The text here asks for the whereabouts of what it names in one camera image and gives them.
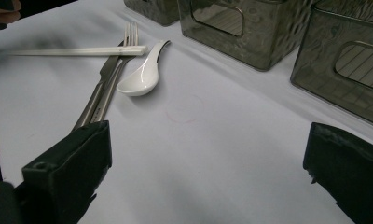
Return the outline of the silver metal fork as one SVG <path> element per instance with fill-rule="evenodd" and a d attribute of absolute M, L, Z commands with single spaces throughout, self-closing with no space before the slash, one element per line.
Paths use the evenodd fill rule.
<path fill-rule="evenodd" d="M 130 22 L 125 26 L 123 45 L 126 47 L 137 46 L 138 42 L 138 24 L 136 22 Z M 97 104 L 90 119 L 91 123 L 104 120 L 107 109 L 112 101 L 118 79 L 123 71 L 123 68 L 127 64 L 127 62 L 129 62 L 132 59 L 134 59 L 134 56 L 119 56 L 116 59 L 116 64 L 114 65 L 110 79 L 104 88 L 104 93 L 100 98 L 100 101 Z"/>

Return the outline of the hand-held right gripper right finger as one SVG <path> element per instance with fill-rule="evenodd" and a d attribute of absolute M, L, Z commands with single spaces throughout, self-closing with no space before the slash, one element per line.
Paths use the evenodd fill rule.
<path fill-rule="evenodd" d="M 303 168 L 355 224 L 373 224 L 373 145 L 340 128 L 311 125 Z"/>

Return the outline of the white tablecloth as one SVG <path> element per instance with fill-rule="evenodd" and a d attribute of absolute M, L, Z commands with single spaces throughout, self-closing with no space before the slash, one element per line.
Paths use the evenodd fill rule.
<path fill-rule="evenodd" d="M 159 84 L 116 93 L 113 165 L 80 224 L 352 224 L 303 169 L 314 122 L 373 144 L 373 125 L 290 83 L 295 56 L 259 72 L 126 8 L 78 0 L 0 31 L 3 178 L 62 140 L 99 80 L 102 58 L 16 57 L 14 49 L 111 47 L 125 25 L 165 41 Z"/>

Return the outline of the white chopstick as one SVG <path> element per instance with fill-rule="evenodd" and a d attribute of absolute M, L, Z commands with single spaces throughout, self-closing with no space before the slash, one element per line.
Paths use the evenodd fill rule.
<path fill-rule="evenodd" d="M 146 51 L 142 52 L 114 52 L 114 51 L 107 51 L 107 52 L 33 52 L 33 53 L 10 53 L 11 55 L 24 55 L 24 56 L 32 56 L 32 55 L 46 55 L 46 56 L 57 56 L 57 55 L 62 55 L 62 56 L 112 56 L 112 55 L 126 55 L 126 56 L 141 56 L 144 55 Z"/>
<path fill-rule="evenodd" d="M 114 51 L 114 52 L 144 52 L 148 50 L 147 45 L 142 46 L 126 46 L 126 47 L 105 47 L 105 48 L 84 48 L 84 49 L 25 49 L 25 50 L 13 50 L 10 53 L 33 53 L 33 52 L 107 52 L 107 51 Z"/>

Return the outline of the smoky transparent plastic bin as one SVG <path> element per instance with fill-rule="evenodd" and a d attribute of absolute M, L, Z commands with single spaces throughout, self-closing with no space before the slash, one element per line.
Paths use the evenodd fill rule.
<path fill-rule="evenodd" d="M 157 22 L 169 26 L 179 20 L 177 0 L 123 0 L 129 9 Z"/>
<path fill-rule="evenodd" d="M 373 124 L 373 0 L 315 3 L 291 82 Z"/>
<path fill-rule="evenodd" d="M 317 0 L 177 0 L 183 35 L 268 71 L 301 43 Z"/>

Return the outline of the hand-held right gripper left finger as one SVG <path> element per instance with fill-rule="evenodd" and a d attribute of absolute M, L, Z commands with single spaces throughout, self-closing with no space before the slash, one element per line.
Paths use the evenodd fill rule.
<path fill-rule="evenodd" d="M 34 224 L 77 224 L 112 166 L 110 126 L 80 127 L 22 169 Z"/>

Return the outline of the silver metal knife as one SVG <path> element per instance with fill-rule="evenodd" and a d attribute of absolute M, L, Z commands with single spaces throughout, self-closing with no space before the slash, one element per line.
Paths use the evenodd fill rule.
<path fill-rule="evenodd" d="M 91 95 L 87 105 L 85 106 L 85 109 L 83 110 L 82 114 L 80 115 L 78 121 L 76 122 L 76 125 L 72 129 L 72 131 L 75 131 L 83 126 L 86 126 L 88 124 L 91 124 L 90 119 L 92 117 L 92 114 L 97 106 L 97 104 L 100 101 L 100 98 L 102 97 L 104 93 L 104 88 L 107 84 L 107 82 L 110 79 L 110 76 L 112 74 L 112 69 L 114 65 L 116 64 L 116 59 L 118 58 L 118 55 L 110 56 L 107 61 L 104 63 L 104 66 L 102 67 L 100 71 L 101 78 L 96 85 L 93 94 Z"/>

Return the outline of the white ceramic spoon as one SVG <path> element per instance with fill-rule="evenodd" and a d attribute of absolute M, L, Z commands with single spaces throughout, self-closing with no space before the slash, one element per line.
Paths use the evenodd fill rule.
<path fill-rule="evenodd" d="M 127 96 L 142 96 L 151 92 L 159 82 L 159 55 L 170 40 L 160 40 L 153 46 L 145 61 L 117 84 L 117 91 Z"/>

